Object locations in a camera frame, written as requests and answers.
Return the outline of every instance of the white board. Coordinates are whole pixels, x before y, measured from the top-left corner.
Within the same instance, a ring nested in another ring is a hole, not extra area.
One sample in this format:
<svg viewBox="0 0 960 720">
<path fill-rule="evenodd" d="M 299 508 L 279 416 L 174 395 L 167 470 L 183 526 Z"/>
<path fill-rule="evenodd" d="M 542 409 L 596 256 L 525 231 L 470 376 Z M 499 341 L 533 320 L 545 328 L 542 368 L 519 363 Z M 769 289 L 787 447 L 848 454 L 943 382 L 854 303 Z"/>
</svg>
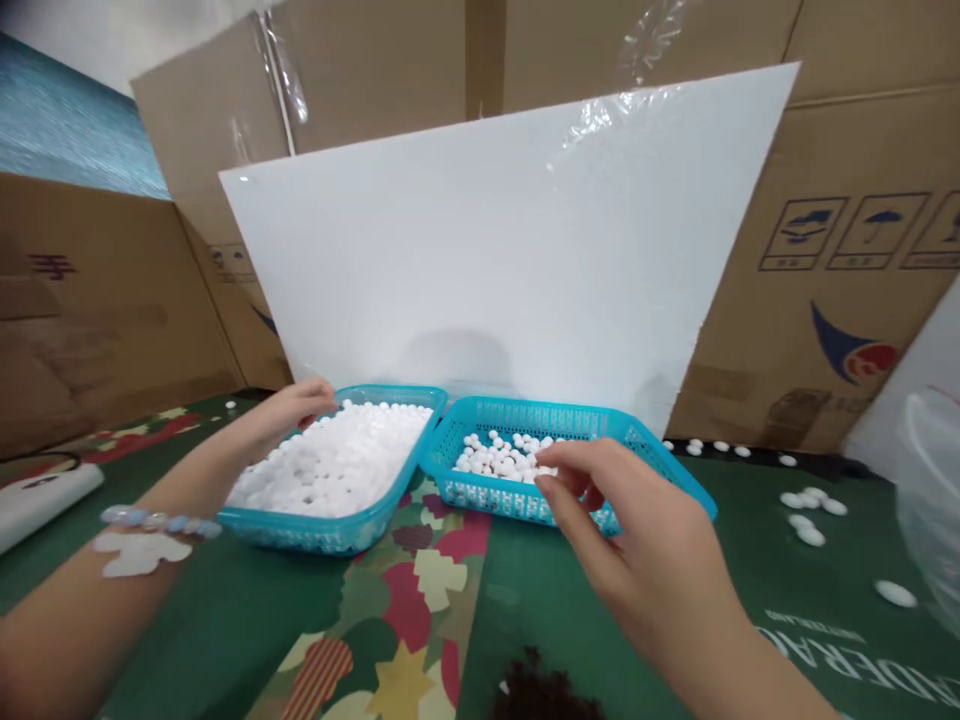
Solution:
<svg viewBox="0 0 960 720">
<path fill-rule="evenodd" d="M 796 72 L 222 172 L 294 376 L 616 407 L 662 436 Z"/>
</svg>

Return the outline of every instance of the right hand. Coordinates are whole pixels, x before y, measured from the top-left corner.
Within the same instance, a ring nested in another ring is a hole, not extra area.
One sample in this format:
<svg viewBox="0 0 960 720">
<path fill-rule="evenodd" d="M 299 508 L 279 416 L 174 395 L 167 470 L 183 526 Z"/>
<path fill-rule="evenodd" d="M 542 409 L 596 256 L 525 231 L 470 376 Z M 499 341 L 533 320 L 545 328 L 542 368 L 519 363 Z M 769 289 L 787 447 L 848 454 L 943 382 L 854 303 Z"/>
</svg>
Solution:
<svg viewBox="0 0 960 720">
<path fill-rule="evenodd" d="M 710 625 L 746 621 L 710 518 L 687 493 L 609 438 L 554 444 L 537 461 L 559 468 L 557 477 L 537 477 L 537 487 L 641 655 L 666 662 L 678 648 L 696 652 Z M 588 515 L 604 499 L 623 528 L 613 541 Z"/>
</svg>

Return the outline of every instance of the cardboard box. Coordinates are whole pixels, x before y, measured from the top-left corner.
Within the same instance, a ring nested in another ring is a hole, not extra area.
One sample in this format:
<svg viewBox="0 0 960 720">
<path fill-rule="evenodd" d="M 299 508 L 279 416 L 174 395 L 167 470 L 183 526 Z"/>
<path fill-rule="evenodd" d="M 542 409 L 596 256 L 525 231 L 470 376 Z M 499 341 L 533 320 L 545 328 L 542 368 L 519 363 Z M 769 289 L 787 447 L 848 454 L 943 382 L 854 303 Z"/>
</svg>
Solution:
<svg viewBox="0 0 960 720">
<path fill-rule="evenodd" d="M 231 392 L 173 203 L 0 174 L 0 455 Z"/>
<path fill-rule="evenodd" d="M 956 0 L 803 0 L 785 60 L 802 60 L 792 102 L 960 81 Z"/>
<path fill-rule="evenodd" d="M 693 7 L 648 84 L 778 62 L 798 3 Z M 624 37 L 649 7 L 288 0 L 136 79 L 141 117 L 247 384 L 277 388 L 290 375 L 218 171 L 628 89 Z"/>
<path fill-rule="evenodd" d="M 667 434 L 828 453 L 960 268 L 960 86 L 784 113 Z"/>
</svg>

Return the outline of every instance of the turquoise basket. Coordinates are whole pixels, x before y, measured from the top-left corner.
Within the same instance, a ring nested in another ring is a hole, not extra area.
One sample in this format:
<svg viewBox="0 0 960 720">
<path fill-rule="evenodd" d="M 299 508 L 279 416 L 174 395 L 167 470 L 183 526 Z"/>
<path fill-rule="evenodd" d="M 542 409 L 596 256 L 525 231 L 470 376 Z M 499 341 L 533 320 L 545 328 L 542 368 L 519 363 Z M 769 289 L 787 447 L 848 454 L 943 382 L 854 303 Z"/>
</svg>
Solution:
<svg viewBox="0 0 960 720">
<path fill-rule="evenodd" d="M 390 490 L 374 505 L 356 515 L 326 519 L 290 513 L 225 507 L 217 519 L 242 540 L 262 547 L 323 555 L 356 555 L 363 552 L 387 530 L 400 498 L 417 467 L 417 458 L 426 449 L 430 431 L 447 405 L 447 393 L 435 387 L 409 385 L 354 385 L 337 393 L 337 400 L 356 404 L 401 403 L 431 408 L 433 415 L 411 450 Z"/>
<path fill-rule="evenodd" d="M 463 438 L 477 433 L 486 444 L 490 430 L 504 438 L 514 433 L 567 440 L 613 438 L 692 495 L 711 520 L 717 515 L 713 498 L 635 417 L 607 408 L 489 397 L 468 397 L 454 403 L 421 458 L 424 472 L 436 479 L 448 505 L 556 527 L 550 506 L 535 485 L 451 470 L 463 452 Z M 620 533 L 609 503 L 591 514 L 604 535 Z"/>
</svg>

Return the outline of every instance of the bracelet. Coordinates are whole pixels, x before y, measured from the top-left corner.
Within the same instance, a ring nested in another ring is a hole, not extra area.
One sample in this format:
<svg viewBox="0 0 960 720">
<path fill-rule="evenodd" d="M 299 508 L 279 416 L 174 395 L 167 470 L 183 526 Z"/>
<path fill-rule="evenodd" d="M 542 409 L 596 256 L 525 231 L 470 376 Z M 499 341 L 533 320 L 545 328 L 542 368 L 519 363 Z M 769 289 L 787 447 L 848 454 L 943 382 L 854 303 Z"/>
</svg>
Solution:
<svg viewBox="0 0 960 720">
<path fill-rule="evenodd" d="M 100 513 L 100 519 L 108 525 L 123 525 L 140 528 L 146 532 L 168 532 L 191 535 L 204 540 L 218 537 L 223 528 L 219 523 L 203 518 L 177 515 L 168 517 L 166 513 L 151 513 L 149 510 L 131 505 L 114 505 Z"/>
</svg>

